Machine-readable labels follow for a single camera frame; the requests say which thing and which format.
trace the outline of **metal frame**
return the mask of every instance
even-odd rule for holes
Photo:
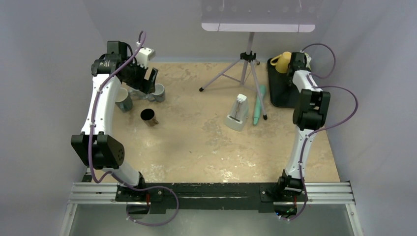
[[[350,183],[306,183],[307,204],[345,205],[355,236],[363,236],[355,207],[355,199]],[[69,196],[60,236],[69,236],[78,205],[137,205],[146,202],[116,202],[117,183],[74,183]],[[293,202],[274,202],[274,205],[292,205]]]

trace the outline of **teal object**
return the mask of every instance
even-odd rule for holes
[[[265,97],[265,93],[267,92],[267,87],[265,85],[259,85],[259,90],[261,91],[262,99]],[[256,95],[256,104],[255,110],[253,111],[253,124],[257,125],[259,121],[259,117],[261,116],[261,101],[259,100],[258,95]]]

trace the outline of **gray wall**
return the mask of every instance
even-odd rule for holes
[[[246,50],[249,33],[202,29],[200,0],[84,0],[84,3],[105,41],[121,40],[133,45],[138,32],[145,30],[146,46],[156,50],[154,61],[231,61]],[[256,33],[253,51],[266,61],[281,52],[319,42],[339,5],[339,0],[324,0],[319,23],[311,33]]]
[[[350,180],[366,235],[416,235],[417,2],[344,1],[323,42],[337,55],[321,84],[352,89],[357,114],[328,131],[342,181]],[[313,54],[322,73],[325,50]],[[353,99],[332,92],[327,124],[345,118]]]
[[[0,232],[55,236],[104,44],[80,0],[2,1],[0,32]]]

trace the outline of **table surface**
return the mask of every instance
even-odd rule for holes
[[[148,182],[275,182],[287,164],[294,143],[293,109],[271,105],[264,98],[268,120],[252,124],[256,94],[238,82],[220,77],[203,92],[199,88],[228,63],[151,63],[165,86],[162,103],[134,100],[127,113],[115,107],[113,136],[125,148],[125,161]],[[243,63],[226,74],[240,79]],[[268,87],[266,65],[256,66],[259,83]],[[252,74],[247,85],[254,86]],[[242,132],[224,124],[239,93],[249,99],[249,120]],[[159,124],[148,127],[143,109],[155,110]],[[328,138],[320,132],[307,161],[306,181],[339,182]],[[105,182],[114,182],[106,177]]]

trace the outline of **black mug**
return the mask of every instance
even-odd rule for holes
[[[155,112],[152,109],[144,109],[141,112],[141,119],[145,122],[145,124],[149,127],[153,127],[159,122],[156,120]]]

